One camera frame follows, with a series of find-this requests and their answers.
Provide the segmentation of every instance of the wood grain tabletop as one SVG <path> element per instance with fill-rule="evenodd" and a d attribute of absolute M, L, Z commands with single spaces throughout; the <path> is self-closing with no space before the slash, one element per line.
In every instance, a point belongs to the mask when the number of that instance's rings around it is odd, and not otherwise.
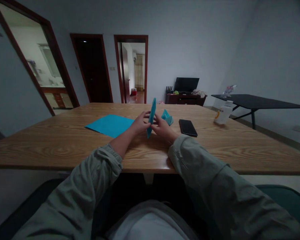
<path fill-rule="evenodd" d="M 28 127 L 0 141 L 0 168 L 72 170 L 93 149 L 111 137 L 85 126 L 108 114 L 135 119 L 150 104 L 90 103 Z M 229 119 L 226 126 L 213 123 L 215 112 L 198 105 L 158 104 L 179 119 L 191 120 L 197 140 L 211 154 L 230 164 L 239 174 L 300 175 L 300 153 L 262 133 Z M 153 131 L 137 136 L 122 162 L 123 172 L 176 173 L 168 158 L 169 144 Z"/>

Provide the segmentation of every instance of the hand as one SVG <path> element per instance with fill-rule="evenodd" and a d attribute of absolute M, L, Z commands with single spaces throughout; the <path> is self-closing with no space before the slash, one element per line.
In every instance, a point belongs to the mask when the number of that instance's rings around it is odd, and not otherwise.
<path fill-rule="evenodd" d="M 164 138 L 171 144 L 174 143 L 174 141 L 177 139 L 178 134 L 176 134 L 172 128 L 169 126 L 169 124 L 166 122 L 166 120 L 162 119 L 160 116 L 155 114 L 156 122 L 151 125 L 152 130 L 160 137 Z"/>
<path fill-rule="evenodd" d="M 146 114 L 149 114 L 148 112 L 142 112 L 132 123 L 132 125 L 128 128 L 129 131 L 131 131 L 135 136 L 144 132 L 147 128 L 151 126 L 151 123 L 146 123 L 143 121 L 144 118 L 149 118 L 149 116 L 146 116 Z"/>

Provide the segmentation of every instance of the black table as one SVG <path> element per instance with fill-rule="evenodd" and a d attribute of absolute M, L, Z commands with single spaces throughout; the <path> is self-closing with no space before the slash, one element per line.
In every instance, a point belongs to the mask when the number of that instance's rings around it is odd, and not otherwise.
<path fill-rule="evenodd" d="M 253 129 L 256 129 L 256 121 L 254 118 L 254 113 L 259 109 L 300 108 L 300 105 L 298 104 L 283 102 L 283 101 L 274 100 L 270 98 L 253 96 L 250 94 L 232 94 L 231 97 L 226 97 L 226 98 L 223 98 L 222 97 L 223 95 L 211 95 L 211 96 L 215 98 L 219 98 L 223 101 L 233 101 L 233 103 L 236 104 L 237 106 L 235 106 L 232 111 L 236 110 L 238 107 L 251 109 L 250 113 L 244 114 L 240 117 L 233 118 L 233 120 L 251 115 Z"/>

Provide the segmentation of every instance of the doorway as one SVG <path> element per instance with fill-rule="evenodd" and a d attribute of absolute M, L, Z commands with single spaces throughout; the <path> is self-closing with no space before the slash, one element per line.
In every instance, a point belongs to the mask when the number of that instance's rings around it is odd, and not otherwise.
<path fill-rule="evenodd" d="M 0 0 L 0 24 L 51 115 L 78 107 L 50 22 L 14 0 Z"/>
<path fill-rule="evenodd" d="M 122 103 L 146 103 L 148 35 L 114 35 Z"/>
<path fill-rule="evenodd" d="M 70 33 L 70 37 L 90 102 L 113 102 L 103 36 Z"/>

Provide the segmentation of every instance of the gray jacket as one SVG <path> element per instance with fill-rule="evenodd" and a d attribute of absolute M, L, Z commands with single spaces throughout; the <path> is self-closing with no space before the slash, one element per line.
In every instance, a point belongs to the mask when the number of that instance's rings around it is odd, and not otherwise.
<path fill-rule="evenodd" d="M 194 138 L 180 135 L 169 157 L 204 200 L 224 239 L 300 239 L 300 224 Z M 122 170 L 107 144 L 78 165 L 14 239 L 90 239 L 95 206 Z"/>

